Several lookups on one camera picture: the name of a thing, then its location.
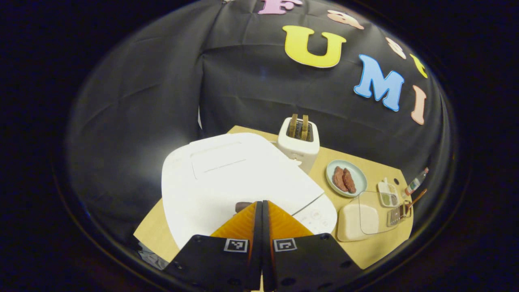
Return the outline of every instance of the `bottle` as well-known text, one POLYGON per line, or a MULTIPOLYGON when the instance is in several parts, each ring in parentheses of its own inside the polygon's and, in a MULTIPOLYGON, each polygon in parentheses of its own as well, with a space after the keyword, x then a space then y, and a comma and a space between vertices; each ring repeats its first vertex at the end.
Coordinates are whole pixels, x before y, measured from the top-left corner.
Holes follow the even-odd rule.
POLYGON ((416 189, 421 185, 422 182, 425 180, 425 176, 429 172, 429 168, 426 167, 420 174, 405 188, 405 194, 403 194, 403 198, 408 199, 410 198, 411 194, 416 191, 416 189))

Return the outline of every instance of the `light blue plate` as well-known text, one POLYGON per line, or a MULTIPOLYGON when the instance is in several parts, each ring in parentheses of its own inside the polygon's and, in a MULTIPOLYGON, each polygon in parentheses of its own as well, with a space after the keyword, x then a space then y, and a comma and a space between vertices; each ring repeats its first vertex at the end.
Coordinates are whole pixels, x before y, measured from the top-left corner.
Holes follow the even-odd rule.
POLYGON ((364 173, 358 168, 355 164, 348 162, 346 160, 334 160, 328 164, 326 167, 326 180, 339 195, 345 197, 356 197, 360 193, 366 190, 367 187, 367 179, 364 173), (335 167, 340 167, 342 169, 347 168, 351 173, 351 178, 355 183, 355 189, 357 190, 355 193, 343 192, 333 183, 333 173, 335 172, 335 167))

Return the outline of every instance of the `foam letter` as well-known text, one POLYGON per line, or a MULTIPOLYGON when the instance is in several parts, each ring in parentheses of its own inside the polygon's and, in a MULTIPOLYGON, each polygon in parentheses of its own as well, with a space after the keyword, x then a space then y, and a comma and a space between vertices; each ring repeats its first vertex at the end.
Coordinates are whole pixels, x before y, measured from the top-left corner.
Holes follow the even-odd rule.
POLYGON ((263 10, 258 11, 258 14, 285 14, 287 10, 294 8, 294 3, 297 5, 303 4, 300 0, 262 0, 265 2, 263 10))
POLYGON ((413 85, 413 89, 415 90, 415 110, 411 113, 411 117, 415 122, 420 125, 424 124, 424 106, 425 99, 427 96, 425 92, 421 90, 420 87, 413 85))
POLYGON ((413 54, 409 54, 409 56, 411 56, 411 57, 415 60, 415 65, 416 65, 416 68, 418 68, 418 71, 420 71, 420 73, 421 73, 425 78, 427 78, 427 74, 424 72, 425 66, 420 62, 420 60, 418 60, 418 58, 416 58, 415 56, 413 56, 413 54))
POLYGON ((308 36, 314 33, 312 29, 285 25, 283 30, 286 31, 285 52, 294 61, 318 68, 329 68, 339 63, 342 43, 346 42, 342 36, 323 32, 322 35, 328 39, 328 48, 324 56, 316 56, 308 52, 308 36))
POLYGON ((334 11, 334 10, 328 10, 328 13, 329 13, 328 18, 330 18, 331 20, 335 20, 337 22, 344 23, 344 24, 349 24, 354 28, 358 28, 359 30, 364 29, 364 27, 359 24, 357 19, 355 19, 347 14, 344 14, 339 11, 334 11))
POLYGON ((404 77, 395 71, 391 71, 387 77, 384 78, 382 70, 375 59, 366 55, 359 55, 359 58, 364 63, 364 69, 362 71, 360 84, 355 86, 353 91, 360 96, 369 98, 372 95, 370 86, 373 83, 375 100, 379 101, 387 92, 387 96, 382 100, 382 104, 397 112, 404 77))
POLYGON ((386 40, 388 41, 388 45, 391 47, 391 49, 393 49, 395 53, 397 53, 397 55, 402 57, 402 59, 404 60, 407 59, 404 52, 402 51, 402 47, 400 47, 399 44, 395 43, 392 39, 388 37, 386 37, 386 40))

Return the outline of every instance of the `yellow letter u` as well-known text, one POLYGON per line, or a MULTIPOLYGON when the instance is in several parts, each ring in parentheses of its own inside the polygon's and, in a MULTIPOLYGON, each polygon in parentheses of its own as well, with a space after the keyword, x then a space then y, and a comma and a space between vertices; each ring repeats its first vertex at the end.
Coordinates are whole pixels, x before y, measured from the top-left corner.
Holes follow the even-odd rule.
POLYGON ((323 32, 322 35, 328 39, 328 48, 324 56, 316 56, 308 52, 308 37, 314 33, 312 29, 285 25, 283 30, 286 31, 285 52, 294 61, 319 68, 329 68, 339 63, 341 46, 346 42, 342 36, 323 32))

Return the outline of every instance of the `wooden table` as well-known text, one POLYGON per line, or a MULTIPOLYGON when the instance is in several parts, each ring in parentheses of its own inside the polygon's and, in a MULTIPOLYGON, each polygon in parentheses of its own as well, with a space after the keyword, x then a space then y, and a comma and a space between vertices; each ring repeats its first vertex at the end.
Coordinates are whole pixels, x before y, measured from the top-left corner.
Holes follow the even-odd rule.
MULTIPOLYGON (((277 135, 240 126, 235 126, 229 131, 231 134, 240 132, 259 134, 269 141, 277 140, 277 135)), ((351 198, 338 195, 326 181, 326 166, 332 160, 337 159, 349 161, 364 172, 367 178, 367 191, 376 192, 377 184, 383 181, 384 177, 387 177, 389 181, 392 181, 393 178, 398 179, 400 184, 395 184, 395 186, 399 193, 402 193, 407 186, 404 176, 399 169, 321 147, 309 176, 325 191, 337 211, 352 200, 351 198)), ((407 240, 411 234, 412 227, 413 215, 398 224, 393 230, 373 235, 362 241, 339 242, 339 244, 361 269, 365 269, 407 240)), ((334 238, 337 236, 336 228, 337 226, 332 232, 334 238)), ((171 262, 180 251, 169 231, 162 199, 146 215, 133 235, 146 247, 168 262, 171 262)))

